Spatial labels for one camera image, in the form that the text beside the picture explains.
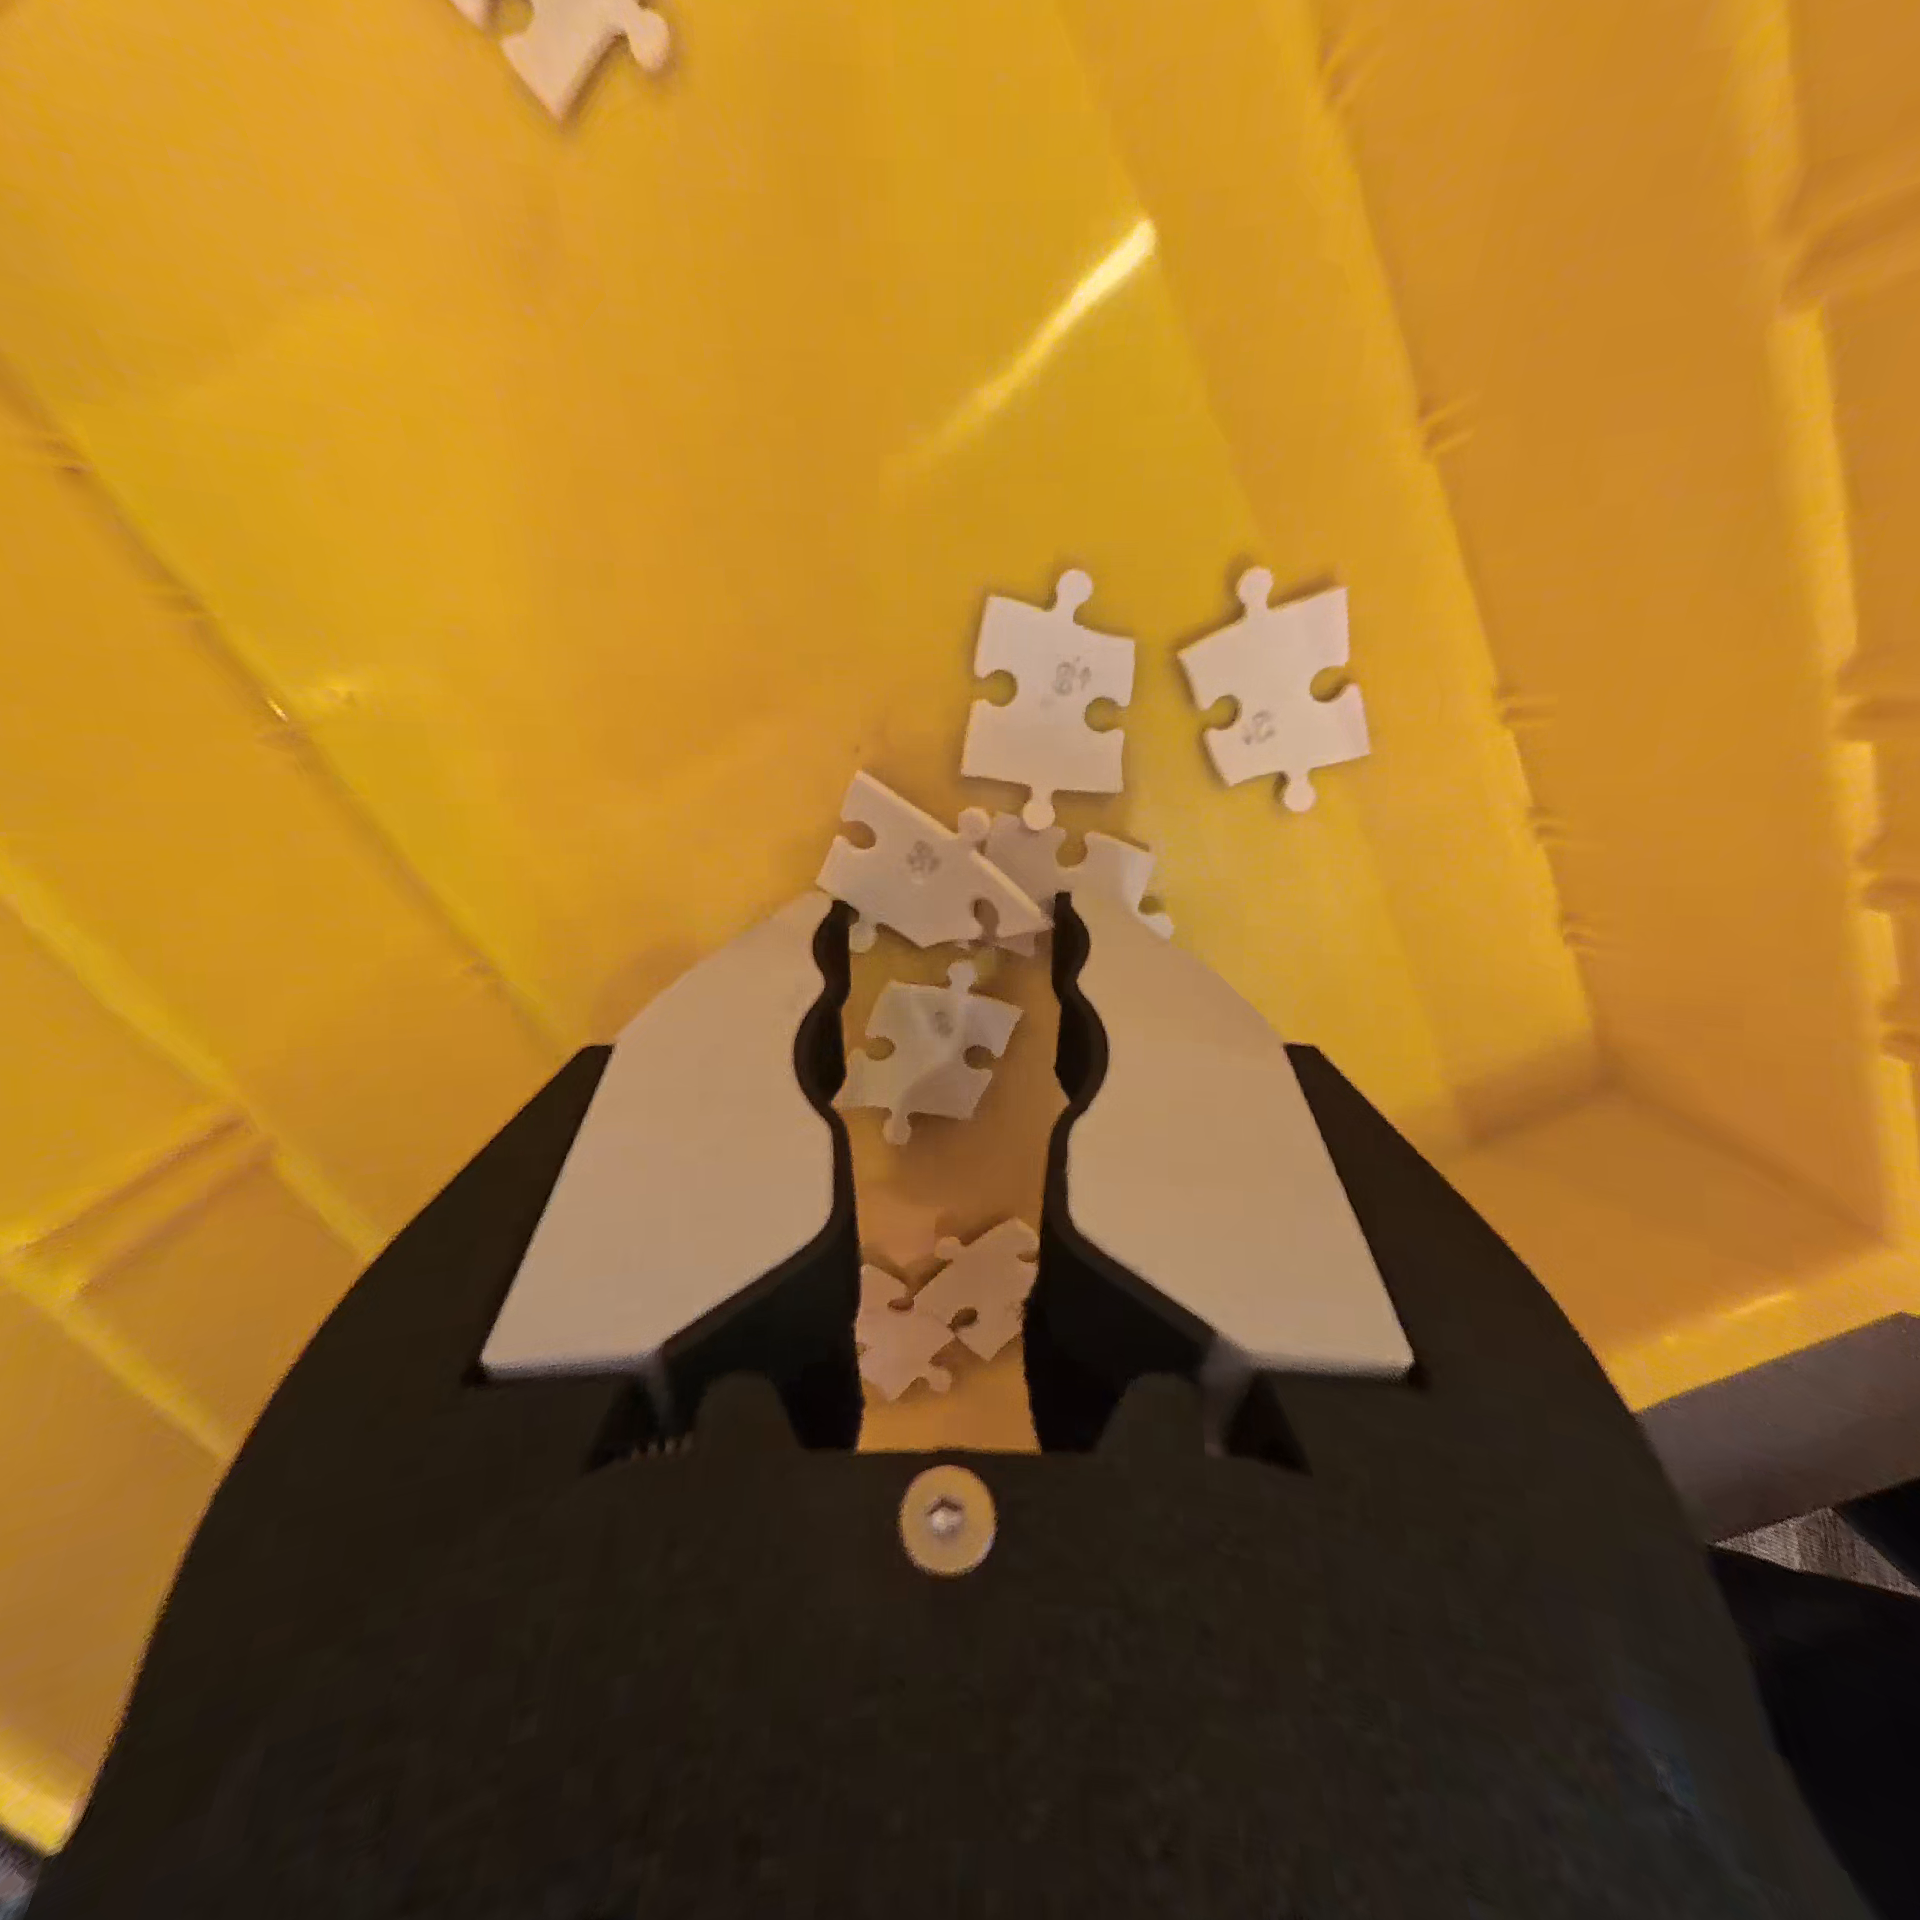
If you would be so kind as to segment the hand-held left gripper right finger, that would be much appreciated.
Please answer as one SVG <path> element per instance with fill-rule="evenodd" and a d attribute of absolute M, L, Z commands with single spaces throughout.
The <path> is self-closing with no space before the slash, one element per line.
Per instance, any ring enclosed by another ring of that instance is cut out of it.
<path fill-rule="evenodd" d="M 1283 1379 L 1403 1385 L 1413 1349 L 1273 1027 L 1095 891 L 1050 906 L 1055 1078 L 1023 1379 L 1040 1452 L 1185 1380 L 1212 1452 L 1294 1452 Z"/>

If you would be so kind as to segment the person's dark clothing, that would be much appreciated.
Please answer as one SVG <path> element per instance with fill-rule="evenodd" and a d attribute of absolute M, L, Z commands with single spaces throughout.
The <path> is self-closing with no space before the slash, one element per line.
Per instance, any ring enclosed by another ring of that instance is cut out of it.
<path fill-rule="evenodd" d="M 1774 1744 L 1874 1916 L 1915 1916 L 1915 1590 L 1719 1546 Z"/>

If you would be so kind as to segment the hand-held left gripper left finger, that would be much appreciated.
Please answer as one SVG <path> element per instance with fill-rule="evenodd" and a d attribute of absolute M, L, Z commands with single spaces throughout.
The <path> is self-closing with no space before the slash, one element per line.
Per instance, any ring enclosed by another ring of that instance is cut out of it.
<path fill-rule="evenodd" d="M 801 895 L 613 1039 L 475 1354 L 494 1385 L 634 1380 L 656 1436 L 753 1374 L 801 1446 L 854 1446 L 851 912 Z"/>

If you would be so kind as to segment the white puzzle piece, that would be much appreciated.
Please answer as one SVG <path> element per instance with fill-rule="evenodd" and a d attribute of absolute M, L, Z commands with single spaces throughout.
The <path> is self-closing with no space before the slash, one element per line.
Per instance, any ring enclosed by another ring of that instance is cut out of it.
<path fill-rule="evenodd" d="M 906 1147 L 915 1121 L 968 1121 L 993 1085 L 1023 1010 L 976 991 L 968 960 L 942 980 L 890 980 L 847 1058 L 837 1108 L 880 1113 L 880 1141 Z"/>
<path fill-rule="evenodd" d="M 872 775 L 851 775 L 815 887 L 851 909 L 851 946 L 879 931 L 915 946 L 1028 941 L 1049 931 L 1045 909 L 978 849 L 973 830 L 949 830 Z"/>
<path fill-rule="evenodd" d="M 1158 941 L 1173 941 L 1173 917 L 1150 906 L 1155 898 L 1155 854 L 1124 835 L 1090 830 L 1077 861 L 1069 864 L 1075 900 L 1100 898 L 1124 909 Z"/>
<path fill-rule="evenodd" d="M 915 1314 L 940 1324 L 978 1361 L 1004 1351 L 1023 1335 L 1039 1277 L 1039 1230 L 1004 1218 L 967 1242 L 942 1235 L 934 1264 L 915 1292 Z"/>
<path fill-rule="evenodd" d="M 1227 786 L 1263 782 L 1286 814 L 1315 807 L 1315 776 L 1371 755 L 1361 689 L 1348 678 L 1348 596 L 1320 589 L 1275 599 L 1273 575 L 1246 565 L 1238 615 L 1175 649 L 1194 710 L 1235 715 L 1201 731 Z"/>
<path fill-rule="evenodd" d="M 449 10 L 494 39 L 555 125 L 572 121 L 609 55 L 623 55 L 651 79 L 667 74 L 676 60 L 669 21 L 645 4 L 524 4 L 513 31 L 499 24 L 499 4 L 449 4 Z"/>
<path fill-rule="evenodd" d="M 1055 928 L 1055 909 L 1083 880 L 1081 855 L 1069 854 L 1069 827 L 1028 827 L 1018 814 L 983 814 L 978 854 L 1004 876 L 1040 916 L 1040 928 L 1015 934 L 1001 928 L 996 946 L 1030 957 Z"/>
<path fill-rule="evenodd" d="M 948 1399 L 953 1367 L 948 1349 L 953 1328 L 925 1305 L 925 1279 L 915 1282 L 879 1264 L 857 1270 L 854 1360 L 857 1379 L 880 1405 L 906 1399 Z"/>
<path fill-rule="evenodd" d="M 973 700 L 959 775 L 1026 786 L 1023 827 L 1055 827 L 1057 795 L 1109 798 L 1124 790 L 1124 731 L 1090 727 L 1090 710 L 1125 710 L 1135 683 L 1135 645 L 1077 623 L 1090 575 L 1070 569 L 1045 608 L 989 596 L 976 628 L 973 678 L 1012 676 L 1012 700 Z"/>

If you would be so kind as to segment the yellow plastic bin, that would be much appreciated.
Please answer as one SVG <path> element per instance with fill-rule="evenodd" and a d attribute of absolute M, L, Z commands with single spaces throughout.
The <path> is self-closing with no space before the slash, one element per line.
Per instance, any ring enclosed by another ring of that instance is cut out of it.
<path fill-rule="evenodd" d="M 2 1838 L 74 1835 L 324 1314 L 564 1063 L 949 830 L 989 596 L 1135 645 L 1173 941 L 1619 1399 L 1915 1328 L 1915 4 L 2 4 Z M 1175 649 L 1348 596 L 1371 755 Z M 863 1264 L 1040 1226 L 1055 1017 L 851 1110 Z"/>

